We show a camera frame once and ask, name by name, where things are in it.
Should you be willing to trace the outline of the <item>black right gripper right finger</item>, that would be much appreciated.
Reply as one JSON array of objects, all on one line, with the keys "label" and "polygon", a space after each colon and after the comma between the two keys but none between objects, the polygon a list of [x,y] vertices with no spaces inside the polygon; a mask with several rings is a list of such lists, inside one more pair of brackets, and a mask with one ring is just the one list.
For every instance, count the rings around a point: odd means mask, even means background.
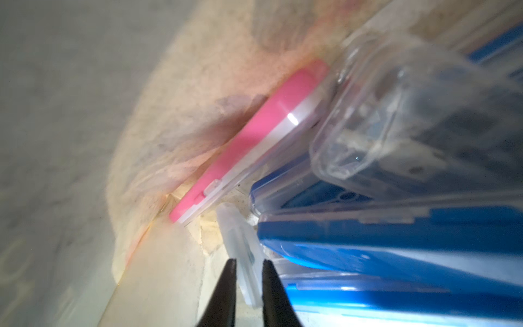
[{"label": "black right gripper right finger", "polygon": [[302,327],[271,260],[262,267],[262,301],[265,327]]}]

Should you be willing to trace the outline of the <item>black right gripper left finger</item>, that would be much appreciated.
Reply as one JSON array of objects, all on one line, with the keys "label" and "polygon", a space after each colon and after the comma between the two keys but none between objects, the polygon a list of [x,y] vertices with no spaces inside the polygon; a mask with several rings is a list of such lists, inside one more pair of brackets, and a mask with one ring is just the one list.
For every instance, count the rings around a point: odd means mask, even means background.
[{"label": "black right gripper left finger", "polygon": [[236,259],[227,260],[197,327],[234,327],[236,321]]}]

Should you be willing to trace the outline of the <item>clear pink compass case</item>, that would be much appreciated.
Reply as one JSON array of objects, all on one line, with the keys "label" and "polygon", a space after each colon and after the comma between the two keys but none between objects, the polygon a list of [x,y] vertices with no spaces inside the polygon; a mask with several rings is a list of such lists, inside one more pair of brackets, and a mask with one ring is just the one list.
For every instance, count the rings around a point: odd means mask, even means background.
[{"label": "clear pink compass case", "polygon": [[169,214],[185,223],[212,207],[322,116],[332,94],[332,68],[318,59],[294,72],[261,106]]}]

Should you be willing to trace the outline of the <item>beige canvas bag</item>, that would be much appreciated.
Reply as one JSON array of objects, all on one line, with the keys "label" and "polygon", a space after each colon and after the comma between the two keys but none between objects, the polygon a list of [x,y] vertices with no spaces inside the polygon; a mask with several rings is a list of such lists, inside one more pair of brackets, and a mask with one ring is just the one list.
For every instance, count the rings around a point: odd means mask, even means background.
[{"label": "beige canvas bag", "polygon": [[144,88],[110,164],[118,286],[101,326],[193,326],[226,251],[212,215],[168,211],[294,70],[385,1],[202,1]]}]

